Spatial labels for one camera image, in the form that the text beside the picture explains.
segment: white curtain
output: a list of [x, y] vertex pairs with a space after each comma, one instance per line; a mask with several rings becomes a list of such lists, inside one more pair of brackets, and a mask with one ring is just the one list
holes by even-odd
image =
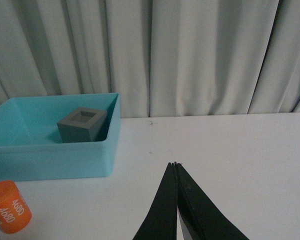
[[108, 92], [124, 118], [300, 112], [300, 0], [0, 0], [0, 104]]

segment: plastic bin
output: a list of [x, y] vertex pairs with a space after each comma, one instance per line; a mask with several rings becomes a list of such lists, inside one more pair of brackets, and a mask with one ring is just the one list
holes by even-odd
[[[62, 143], [57, 122], [77, 107], [108, 111], [105, 140]], [[0, 106], [0, 181], [109, 176], [120, 123], [118, 93], [11, 98]]]

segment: gray cube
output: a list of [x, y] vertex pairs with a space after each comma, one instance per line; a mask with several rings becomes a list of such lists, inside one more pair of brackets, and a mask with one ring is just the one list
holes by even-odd
[[78, 107], [57, 126], [63, 143], [103, 141], [107, 138], [109, 121], [105, 110]]

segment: orange spool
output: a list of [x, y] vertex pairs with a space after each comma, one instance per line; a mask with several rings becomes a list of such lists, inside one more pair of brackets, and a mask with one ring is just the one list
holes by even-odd
[[11, 180], [0, 181], [0, 229], [13, 234], [28, 225], [31, 211], [17, 185]]

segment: tabletop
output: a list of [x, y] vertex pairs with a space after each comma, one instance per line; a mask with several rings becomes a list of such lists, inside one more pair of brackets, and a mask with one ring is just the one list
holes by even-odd
[[111, 176], [17, 182], [32, 220], [0, 240], [132, 240], [169, 162], [250, 240], [300, 240], [300, 113], [124, 118]]

